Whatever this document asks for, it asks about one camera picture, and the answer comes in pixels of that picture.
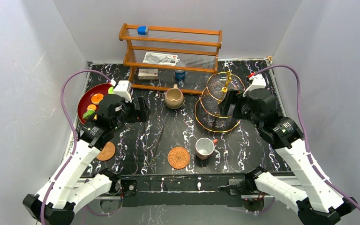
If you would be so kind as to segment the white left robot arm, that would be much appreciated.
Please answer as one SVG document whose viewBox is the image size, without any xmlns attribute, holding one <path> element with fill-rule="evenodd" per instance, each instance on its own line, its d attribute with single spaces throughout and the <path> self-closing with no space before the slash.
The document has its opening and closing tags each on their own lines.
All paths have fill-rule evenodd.
<svg viewBox="0 0 360 225">
<path fill-rule="evenodd" d="M 73 151 L 36 194 L 25 196 L 22 203 L 30 215 L 43 225 L 69 225 L 75 214 L 98 196 L 118 194 L 120 176 L 110 169 L 103 169 L 78 188 L 75 185 L 113 139 L 118 125 L 147 122 L 149 114 L 142 96 L 128 100 L 117 94 L 105 95 L 75 136 Z"/>
</svg>

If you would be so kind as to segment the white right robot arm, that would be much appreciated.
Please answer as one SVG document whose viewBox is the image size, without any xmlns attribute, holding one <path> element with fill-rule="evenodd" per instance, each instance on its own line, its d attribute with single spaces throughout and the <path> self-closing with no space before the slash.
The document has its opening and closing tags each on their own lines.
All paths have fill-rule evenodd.
<svg viewBox="0 0 360 225">
<path fill-rule="evenodd" d="M 279 114 L 277 98 L 270 91 L 229 90 L 218 106 L 221 114 L 226 115 L 232 105 L 233 117 L 255 125 L 260 137 L 290 166 L 301 188 L 281 181 L 259 166 L 246 173 L 243 181 L 229 184 L 228 189 L 267 193 L 295 211 L 305 225 L 334 225 L 355 210 L 353 198 L 330 186 L 329 178 L 307 150 L 302 130 L 291 118 Z"/>
</svg>

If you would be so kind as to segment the three-tier glass gold stand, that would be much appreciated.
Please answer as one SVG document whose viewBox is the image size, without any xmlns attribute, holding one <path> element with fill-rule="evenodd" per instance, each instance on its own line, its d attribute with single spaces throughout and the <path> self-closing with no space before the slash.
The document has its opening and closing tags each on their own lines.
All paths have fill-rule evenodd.
<svg viewBox="0 0 360 225">
<path fill-rule="evenodd" d="M 226 133 L 234 129 L 239 121 L 233 117 L 235 106 L 230 106 L 228 113 L 221 115 L 219 104 L 231 90 L 244 90 L 241 79 L 231 72 L 219 72 L 209 77 L 206 88 L 195 104 L 195 118 L 206 130 Z"/>
</svg>

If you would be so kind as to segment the beige ceramic pitcher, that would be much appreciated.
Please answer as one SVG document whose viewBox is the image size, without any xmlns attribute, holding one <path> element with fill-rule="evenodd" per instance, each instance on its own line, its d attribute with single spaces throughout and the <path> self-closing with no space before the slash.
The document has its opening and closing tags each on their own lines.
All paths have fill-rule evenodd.
<svg viewBox="0 0 360 225">
<path fill-rule="evenodd" d="M 178 88 L 178 85 L 174 84 L 174 86 L 168 89 L 165 93 L 165 104 L 170 109 L 178 109 L 182 107 L 183 103 L 184 95 Z"/>
</svg>

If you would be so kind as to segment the small orange macaron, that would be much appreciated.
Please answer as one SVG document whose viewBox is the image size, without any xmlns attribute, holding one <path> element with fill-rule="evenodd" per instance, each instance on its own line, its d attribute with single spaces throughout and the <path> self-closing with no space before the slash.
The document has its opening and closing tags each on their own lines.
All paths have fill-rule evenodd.
<svg viewBox="0 0 360 225">
<path fill-rule="evenodd" d="M 87 110 L 88 110 L 88 111 L 89 111 L 89 110 L 96 111 L 96 109 L 97 109 L 97 106 L 96 106 L 95 104 L 90 104 L 90 105 L 87 106 Z"/>
</svg>

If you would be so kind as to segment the red round tray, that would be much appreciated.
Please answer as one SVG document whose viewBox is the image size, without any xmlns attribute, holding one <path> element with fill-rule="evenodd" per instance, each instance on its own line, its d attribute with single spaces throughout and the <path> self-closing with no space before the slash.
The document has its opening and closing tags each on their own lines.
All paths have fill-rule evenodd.
<svg viewBox="0 0 360 225">
<path fill-rule="evenodd" d="M 91 88 L 89 91 L 87 91 L 80 99 L 78 103 L 77 108 L 77 116 L 79 121 L 84 125 L 86 120 L 82 119 L 82 115 L 87 111 L 87 106 L 90 104 L 93 104 L 90 100 L 91 96 L 93 96 L 96 93 L 101 93 L 104 96 L 108 94 L 113 94 L 113 86 L 109 83 L 100 84 L 93 88 Z"/>
</svg>

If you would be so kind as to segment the green triangular toy cake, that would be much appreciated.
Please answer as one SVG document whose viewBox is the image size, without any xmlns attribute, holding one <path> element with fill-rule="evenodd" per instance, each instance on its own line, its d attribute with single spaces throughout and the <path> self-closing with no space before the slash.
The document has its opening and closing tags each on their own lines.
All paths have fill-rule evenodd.
<svg viewBox="0 0 360 225">
<path fill-rule="evenodd" d="M 82 119 L 83 119 L 83 120 L 88 119 L 93 113 L 95 113 L 95 110 L 88 109 L 88 110 L 82 115 Z"/>
</svg>

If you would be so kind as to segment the left woven rattan coaster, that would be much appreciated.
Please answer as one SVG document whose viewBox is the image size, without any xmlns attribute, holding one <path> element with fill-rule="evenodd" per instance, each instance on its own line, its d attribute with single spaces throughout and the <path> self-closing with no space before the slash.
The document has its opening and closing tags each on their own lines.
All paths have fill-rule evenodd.
<svg viewBox="0 0 360 225">
<path fill-rule="evenodd" d="M 116 152 L 115 145 L 112 142 L 107 142 L 101 152 L 96 156 L 96 159 L 100 161 L 110 160 Z"/>
</svg>

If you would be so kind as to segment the woven rattan coaster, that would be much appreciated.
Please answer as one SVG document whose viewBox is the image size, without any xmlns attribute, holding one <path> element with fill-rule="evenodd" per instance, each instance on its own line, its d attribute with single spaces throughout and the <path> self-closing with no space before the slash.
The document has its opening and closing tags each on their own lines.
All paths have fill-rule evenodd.
<svg viewBox="0 0 360 225">
<path fill-rule="evenodd" d="M 173 169 L 185 168 L 189 165 L 190 159 L 190 153 L 183 147 L 175 147 L 167 155 L 168 163 Z"/>
<path fill-rule="evenodd" d="M 115 145 L 112 142 L 107 142 L 101 152 L 96 156 L 96 159 L 100 161 L 110 160 L 116 152 Z"/>
</svg>

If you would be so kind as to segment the blue bottle cap jar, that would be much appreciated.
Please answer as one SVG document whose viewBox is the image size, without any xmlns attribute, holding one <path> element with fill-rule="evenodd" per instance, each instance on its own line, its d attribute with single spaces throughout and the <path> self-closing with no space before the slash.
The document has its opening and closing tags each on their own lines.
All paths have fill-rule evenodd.
<svg viewBox="0 0 360 225">
<path fill-rule="evenodd" d="M 174 76 L 178 80 L 184 79 L 186 77 L 186 71 L 184 71 L 184 70 L 175 70 L 174 71 Z"/>
</svg>

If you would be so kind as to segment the pink floral mug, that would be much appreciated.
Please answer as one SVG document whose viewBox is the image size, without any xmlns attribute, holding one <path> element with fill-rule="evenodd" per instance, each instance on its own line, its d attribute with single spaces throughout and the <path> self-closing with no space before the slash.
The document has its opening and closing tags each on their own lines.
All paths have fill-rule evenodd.
<svg viewBox="0 0 360 225">
<path fill-rule="evenodd" d="M 206 160 L 215 150 L 218 139 L 200 138 L 195 143 L 195 152 L 200 160 Z"/>
</svg>

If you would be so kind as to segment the white plastic packet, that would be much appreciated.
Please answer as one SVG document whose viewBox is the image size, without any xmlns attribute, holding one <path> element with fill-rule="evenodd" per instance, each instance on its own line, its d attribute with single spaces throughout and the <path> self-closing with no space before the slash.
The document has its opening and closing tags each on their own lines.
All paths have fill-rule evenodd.
<svg viewBox="0 0 360 225">
<path fill-rule="evenodd" d="M 146 52 L 142 62 L 154 65 L 175 66 L 179 61 L 178 55 Z"/>
</svg>

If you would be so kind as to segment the centre woven rattan coaster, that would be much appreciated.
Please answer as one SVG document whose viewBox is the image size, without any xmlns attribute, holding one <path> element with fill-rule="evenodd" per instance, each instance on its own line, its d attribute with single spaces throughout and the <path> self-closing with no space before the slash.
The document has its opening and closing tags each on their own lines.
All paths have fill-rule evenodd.
<svg viewBox="0 0 360 225">
<path fill-rule="evenodd" d="M 189 165 L 190 159 L 190 153 L 183 147 L 175 147 L 167 155 L 168 163 L 173 169 L 185 168 Z"/>
</svg>

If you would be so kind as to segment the wooden shelf rack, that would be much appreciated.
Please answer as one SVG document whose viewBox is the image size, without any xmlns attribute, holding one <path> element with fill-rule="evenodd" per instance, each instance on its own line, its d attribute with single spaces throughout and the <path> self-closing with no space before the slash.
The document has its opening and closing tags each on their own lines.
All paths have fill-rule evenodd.
<svg viewBox="0 0 360 225">
<path fill-rule="evenodd" d="M 119 31 L 119 40 L 127 43 L 123 65 L 130 68 L 130 82 L 140 68 L 214 74 L 222 39 L 222 30 L 124 23 Z"/>
</svg>

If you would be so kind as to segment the blue white eraser block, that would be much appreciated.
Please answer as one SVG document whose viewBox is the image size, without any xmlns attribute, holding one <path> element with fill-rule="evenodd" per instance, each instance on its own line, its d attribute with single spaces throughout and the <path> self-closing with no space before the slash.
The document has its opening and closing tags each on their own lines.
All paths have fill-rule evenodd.
<svg viewBox="0 0 360 225">
<path fill-rule="evenodd" d="M 149 27 L 148 26 L 139 26 L 137 28 L 137 34 L 138 35 L 147 35 L 149 32 Z"/>
</svg>

